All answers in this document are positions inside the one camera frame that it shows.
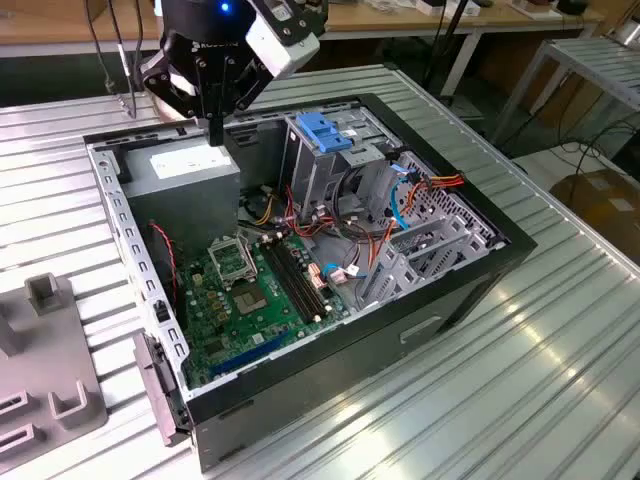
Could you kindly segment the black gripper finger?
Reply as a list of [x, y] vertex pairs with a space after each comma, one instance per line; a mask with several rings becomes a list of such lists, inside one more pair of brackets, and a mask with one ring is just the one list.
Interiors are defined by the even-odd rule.
[[215, 113], [190, 52], [159, 50], [142, 63], [140, 74], [151, 94], [175, 113], [194, 120], [204, 130], [207, 143], [215, 146]]
[[225, 58], [215, 102], [215, 145], [223, 144], [224, 119], [236, 110], [246, 110], [273, 80], [267, 67], [254, 55], [247, 62]]

